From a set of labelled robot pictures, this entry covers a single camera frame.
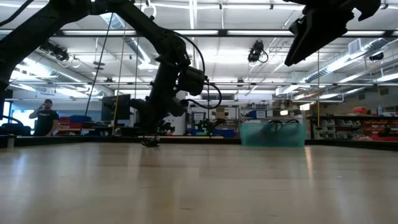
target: ceiling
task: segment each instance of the ceiling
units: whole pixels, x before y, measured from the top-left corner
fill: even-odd
[[[174,1],[155,1],[157,5],[157,15],[154,22],[159,26],[168,29],[288,29],[289,25],[301,16],[301,11],[283,9],[283,6],[292,6],[282,0],[273,0],[275,8],[266,9],[271,1],[264,0],[223,0],[224,6],[231,6],[220,10],[203,9],[204,7],[218,7],[220,0],[197,0],[192,1],[194,6],[190,9],[191,0]],[[8,18],[17,8],[10,7],[10,4],[21,4],[24,1],[0,0],[0,20]],[[46,4],[46,0],[36,0],[33,6]],[[398,0],[388,0],[391,8],[379,10],[374,17],[358,22],[359,11],[355,10],[356,19],[348,23],[349,30],[388,30],[398,28],[398,10],[393,9],[398,5]],[[26,9],[13,22],[2,27],[2,29],[14,29],[27,18],[37,12],[37,8]],[[145,13],[149,16],[152,9],[146,9]],[[63,29],[107,29],[108,24],[101,16],[88,16],[78,22],[67,24]],[[249,49],[256,40],[262,40],[269,54],[269,61],[264,65],[251,66],[248,61]],[[341,38],[333,41],[320,50],[320,65],[330,63],[336,57],[348,50],[348,44],[354,39]],[[91,37],[52,37],[51,41],[68,49],[68,53],[78,58],[78,61],[64,63],[67,69],[83,75],[92,80],[95,72],[93,62],[100,59],[100,52],[105,43],[104,38]],[[145,38],[136,38],[143,51],[152,58],[156,58],[157,52],[152,44]],[[255,37],[196,37],[195,43],[205,57],[206,75],[213,82],[235,82],[238,78],[243,78],[246,82],[295,82],[299,75],[306,75],[309,71],[316,69],[318,65],[318,54],[309,56],[305,61],[297,65],[287,67],[283,65],[289,47],[293,41],[291,38],[255,38]],[[193,48],[187,44],[187,52],[193,56]],[[46,66],[57,69],[59,66],[56,60],[45,55],[51,61]],[[104,56],[102,62],[104,70],[99,71],[98,81],[103,82],[107,78],[118,80],[121,74],[121,82],[149,82],[156,75],[156,67],[138,68],[140,61],[136,58],[133,50],[124,44],[122,38],[110,37],[104,46]],[[355,63],[345,70],[339,71],[351,75],[363,70],[360,64]],[[132,86],[122,86],[121,88],[131,89]],[[275,89],[276,86],[261,86],[258,90]]]

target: translucent storage bin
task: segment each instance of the translucent storage bin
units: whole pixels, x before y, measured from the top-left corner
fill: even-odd
[[[306,124],[267,123],[240,125],[243,146],[257,147],[304,147]]]

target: man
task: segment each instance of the man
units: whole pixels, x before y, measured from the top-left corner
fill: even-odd
[[[51,110],[52,101],[45,100],[44,104],[29,115],[30,119],[37,118],[34,136],[52,136],[58,127],[59,115]]]

